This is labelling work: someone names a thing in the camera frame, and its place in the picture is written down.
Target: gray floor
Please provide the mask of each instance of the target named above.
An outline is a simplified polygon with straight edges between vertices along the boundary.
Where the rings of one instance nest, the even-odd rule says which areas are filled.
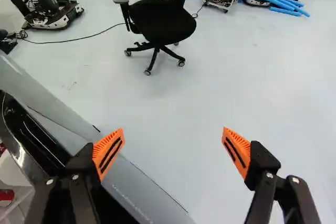
[[[111,0],[78,0],[69,29],[31,31],[33,41],[91,35],[123,22]],[[88,40],[20,42],[8,59],[104,133],[123,127],[122,153],[189,211],[196,223],[243,223],[252,193],[220,139],[227,126],[258,140],[282,162],[280,175],[305,178],[322,223],[336,223],[335,0],[302,0],[310,18],[236,4],[205,8],[196,32],[164,53],[123,51],[144,41],[125,27]],[[196,12],[201,0],[187,0]],[[271,223],[282,223],[276,208]]]

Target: black cable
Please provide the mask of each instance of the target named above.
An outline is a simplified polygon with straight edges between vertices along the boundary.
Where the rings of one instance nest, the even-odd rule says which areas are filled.
[[[28,37],[28,33],[24,30],[21,30],[17,34],[15,34],[15,38],[17,39],[25,39],[27,37]]]
[[[202,10],[202,8],[208,3],[208,1],[209,1],[209,0],[206,0],[206,1],[203,3],[203,5],[200,7],[200,9],[197,11],[197,13],[194,13],[194,14],[192,14],[191,16],[192,16],[193,18],[198,18],[198,13],[199,13],[200,10]]]
[[[29,41],[29,40],[25,39],[26,37],[25,37],[25,38],[20,38],[20,39],[22,39],[22,40],[24,40],[24,41],[26,41],[26,42],[29,42],[29,43],[33,43],[33,44],[52,44],[52,43],[71,42],[71,41],[76,41],[76,40],[81,40],[81,39],[87,39],[87,38],[91,38],[91,37],[100,35],[100,34],[105,33],[106,31],[108,31],[108,30],[110,30],[110,29],[112,29],[112,28],[114,28],[114,27],[116,27],[116,26],[120,26],[120,25],[124,25],[124,24],[125,24],[125,23],[119,23],[119,24],[116,24],[116,25],[114,25],[114,26],[111,26],[111,27],[109,27],[109,28],[105,29],[104,31],[101,31],[101,32],[99,32],[99,33],[97,33],[97,34],[93,34],[93,35],[90,35],[90,36],[85,36],[85,37],[81,37],[81,38],[77,38],[77,39],[68,39],[68,40],[62,40],[62,41],[48,41],[48,42],[34,42],[34,41]]]
[[[197,11],[197,13],[194,13],[191,16],[193,18],[198,18],[198,13],[200,12],[200,10],[202,10],[203,6],[205,6],[206,4],[207,4],[207,2],[204,2],[203,5],[200,7],[200,9]]]

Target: chair seat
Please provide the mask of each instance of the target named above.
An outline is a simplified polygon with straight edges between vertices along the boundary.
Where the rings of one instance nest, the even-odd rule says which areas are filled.
[[[172,0],[141,0],[129,7],[130,17],[149,42],[172,44],[188,38],[196,21]]]

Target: wheel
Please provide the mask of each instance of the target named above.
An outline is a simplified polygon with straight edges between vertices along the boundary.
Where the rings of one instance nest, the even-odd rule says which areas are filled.
[[[185,61],[183,61],[183,60],[179,60],[178,63],[177,63],[177,65],[178,65],[179,67],[183,67],[184,64],[185,64]]]
[[[150,75],[151,75],[151,72],[150,72],[149,70],[145,70],[143,73],[144,73],[145,75],[147,75],[147,76],[150,76]]]
[[[132,55],[132,52],[130,52],[130,51],[125,50],[124,52],[125,52],[125,55],[126,55],[127,57],[130,57],[130,56]]]

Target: chair base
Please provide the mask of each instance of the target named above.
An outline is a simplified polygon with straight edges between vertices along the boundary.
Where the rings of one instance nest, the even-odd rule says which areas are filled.
[[[158,53],[160,52],[160,50],[164,51],[166,54],[170,55],[171,57],[179,60],[178,63],[177,63],[178,67],[183,67],[184,64],[185,64],[185,58],[177,55],[176,53],[174,53],[172,50],[170,50],[166,46],[156,45],[156,44],[153,44],[151,42],[144,42],[144,43],[142,43],[142,45],[139,44],[138,42],[135,42],[134,44],[137,45],[137,47],[127,48],[125,50],[125,55],[126,56],[128,56],[128,57],[131,56],[131,54],[132,54],[131,52],[145,51],[145,50],[154,48],[154,53],[153,53],[153,56],[152,56],[152,59],[151,59],[151,63],[149,64],[148,68],[146,68],[146,70],[144,71],[144,74],[147,75],[147,76],[151,75],[151,71],[152,71],[153,66],[155,64],[156,57],[157,57]]]

